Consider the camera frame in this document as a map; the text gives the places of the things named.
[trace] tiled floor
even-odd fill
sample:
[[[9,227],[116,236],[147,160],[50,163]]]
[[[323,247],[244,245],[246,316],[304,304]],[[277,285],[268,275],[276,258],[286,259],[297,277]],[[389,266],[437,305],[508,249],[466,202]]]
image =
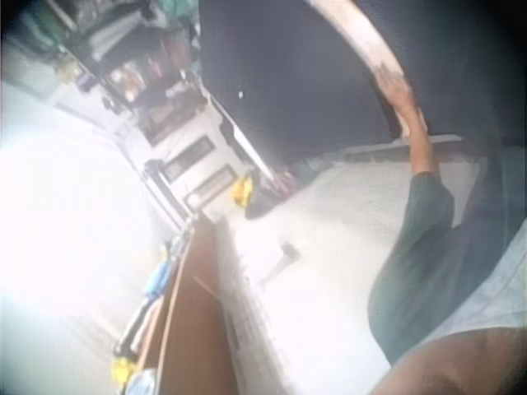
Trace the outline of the tiled floor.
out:
[[[469,163],[441,167],[456,217],[476,172]],[[408,163],[345,165],[264,218],[229,219],[238,258],[227,259],[226,307],[246,393],[363,394],[387,371],[366,304],[402,223],[410,178]],[[286,241],[300,257],[265,284],[247,278],[259,270],[240,269],[277,262]]]

